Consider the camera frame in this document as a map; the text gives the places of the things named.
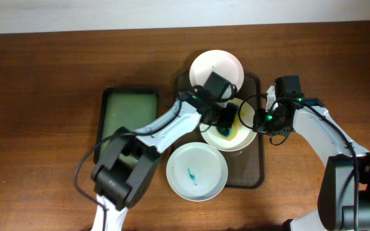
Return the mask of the green yellow sponge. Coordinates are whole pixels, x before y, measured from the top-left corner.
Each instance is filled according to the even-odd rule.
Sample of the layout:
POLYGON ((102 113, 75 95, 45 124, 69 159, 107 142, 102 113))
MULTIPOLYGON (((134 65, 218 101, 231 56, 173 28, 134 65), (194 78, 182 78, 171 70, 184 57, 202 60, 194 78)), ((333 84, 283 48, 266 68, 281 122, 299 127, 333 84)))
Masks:
POLYGON ((216 130, 223 137, 229 138, 231 136, 231 134, 232 134, 233 128, 232 127, 230 127, 230 128, 223 128, 223 127, 217 126, 216 127, 216 130))

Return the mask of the cream white plate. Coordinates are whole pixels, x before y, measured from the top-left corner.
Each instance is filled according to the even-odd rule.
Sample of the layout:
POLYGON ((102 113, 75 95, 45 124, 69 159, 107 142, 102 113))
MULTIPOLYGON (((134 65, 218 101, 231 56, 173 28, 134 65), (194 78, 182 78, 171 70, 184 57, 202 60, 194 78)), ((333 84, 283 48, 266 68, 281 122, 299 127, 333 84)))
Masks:
POLYGON ((230 134, 226 137, 221 135, 218 130, 211 126, 207 131, 208 125, 201 124, 199 126, 203 139, 212 147, 220 151, 238 151, 247 147, 255 138, 256 132, 251 130, 255 109, 248 103, 244 103, 240 112, 242 121, 249 126, 247 128, 241 124, 238 115, 235 115, 233 126, 230 134))

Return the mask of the pale blue white plate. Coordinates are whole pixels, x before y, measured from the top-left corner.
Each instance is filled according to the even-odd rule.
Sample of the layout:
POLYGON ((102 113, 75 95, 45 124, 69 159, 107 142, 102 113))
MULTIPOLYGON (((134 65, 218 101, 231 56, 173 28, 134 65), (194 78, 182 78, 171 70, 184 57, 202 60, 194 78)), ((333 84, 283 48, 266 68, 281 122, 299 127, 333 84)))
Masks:
POLYGON ((189 201, 207 201, 221 193, 227 183, 224 156, 202 142, 177 148, 169 157, 166 177, 172 190, 189 201))

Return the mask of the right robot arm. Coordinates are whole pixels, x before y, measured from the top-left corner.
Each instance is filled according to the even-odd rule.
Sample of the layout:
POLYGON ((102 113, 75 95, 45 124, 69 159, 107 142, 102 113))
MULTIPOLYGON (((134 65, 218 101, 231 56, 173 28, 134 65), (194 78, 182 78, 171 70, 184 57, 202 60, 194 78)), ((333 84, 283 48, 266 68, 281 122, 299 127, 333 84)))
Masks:
POLYGON ((253 130, 285 139, 299 134, 325 167, 317 209, 285 221, 282 229, 370 230, 370 151, 340 128, 319 99, 306 98, 298 83, 275 83, 265 96, 253 130))

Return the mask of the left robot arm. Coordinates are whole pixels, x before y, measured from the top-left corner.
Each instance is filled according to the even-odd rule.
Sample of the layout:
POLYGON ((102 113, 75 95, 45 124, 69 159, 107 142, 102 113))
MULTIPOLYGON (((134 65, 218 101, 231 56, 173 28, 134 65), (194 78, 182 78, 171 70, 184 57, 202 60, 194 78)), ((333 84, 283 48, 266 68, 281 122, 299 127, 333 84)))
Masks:
POLYGON ((236 114, 229 98, 197 85, 179 93, 171 109, 150 124, 134 131, 122 126, 102 139, 93 147, 105 146, 91 175, 98 205, 93 230, 121 230, 166 149, 199 124, 230 128, 236 114))

